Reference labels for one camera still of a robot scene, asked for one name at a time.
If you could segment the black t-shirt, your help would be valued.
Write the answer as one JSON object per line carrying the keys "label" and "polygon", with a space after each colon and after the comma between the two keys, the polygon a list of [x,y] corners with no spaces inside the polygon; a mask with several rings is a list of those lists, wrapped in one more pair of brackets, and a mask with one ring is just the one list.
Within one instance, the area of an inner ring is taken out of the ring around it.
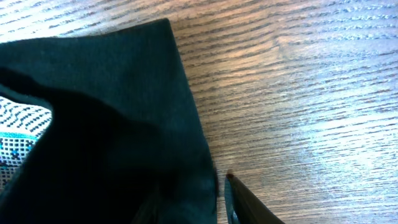
{"label": "black t-shirt", "polygon": [[1,94],[52,120],[2,223],[216,223],[217,174],[169,20],[1,45]]}

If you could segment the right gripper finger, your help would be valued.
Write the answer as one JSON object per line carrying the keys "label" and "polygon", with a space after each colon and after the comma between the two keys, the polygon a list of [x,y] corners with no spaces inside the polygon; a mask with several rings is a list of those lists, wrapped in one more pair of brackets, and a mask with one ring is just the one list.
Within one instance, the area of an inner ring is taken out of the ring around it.
{"label": "right gripper finger", "polygon": [[232,173],[226,174],[224,200],[229,224],[284,224]]}

